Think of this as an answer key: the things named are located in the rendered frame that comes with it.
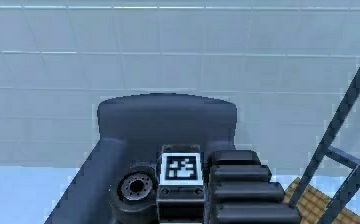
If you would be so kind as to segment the dark grey metal frame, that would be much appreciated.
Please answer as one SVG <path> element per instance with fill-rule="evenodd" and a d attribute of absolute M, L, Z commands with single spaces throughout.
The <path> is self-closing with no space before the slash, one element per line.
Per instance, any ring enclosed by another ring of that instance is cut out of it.
<path fill-rule="evenodd" d="M 355 196 L 360 189 L 360 159 L 351 154 L 332 146 L 337 134 L 343 126 L 349 113 L 352 111 L 357 99 L 360 96 L 360 66 L 349 84 L 339 106 L 334 113 L 322 139 L 320 140 L 308 166 L 306 167 L 300 183 L 292 194 L 290 208 L 296 208 L 306 187 L 314 177 L 320 163 L 324 157 L 346 166 L 351 169 L 350 174 L 340 185 L 334 196 L 327 203 L 324 213 L 316 224 L 332 224 L 340 212 L 346 207 L 348 202 Z"/>

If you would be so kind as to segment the tan woven basket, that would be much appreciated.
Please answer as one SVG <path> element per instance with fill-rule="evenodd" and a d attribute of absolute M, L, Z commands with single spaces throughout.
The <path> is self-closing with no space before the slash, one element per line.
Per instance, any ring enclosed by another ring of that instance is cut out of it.
<path fill-rule="evenodd" d="M 297 204 L 302 216 L 300 224 L 317 224 L 339 185 L 332 177 L 320 176 L 313 179 Z M 360 215 L 343 208 L 331 224 L 360 224 Z"/>

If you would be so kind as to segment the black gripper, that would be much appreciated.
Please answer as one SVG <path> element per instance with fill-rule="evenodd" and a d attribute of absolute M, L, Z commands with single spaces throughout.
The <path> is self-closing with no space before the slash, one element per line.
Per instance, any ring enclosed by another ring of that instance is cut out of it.
<path fill-rule="evenodd" d="M 118 176 L 108 195 L 115 224 L 157 224 L 157 186 L 151 164 L 135 164 Z"/>

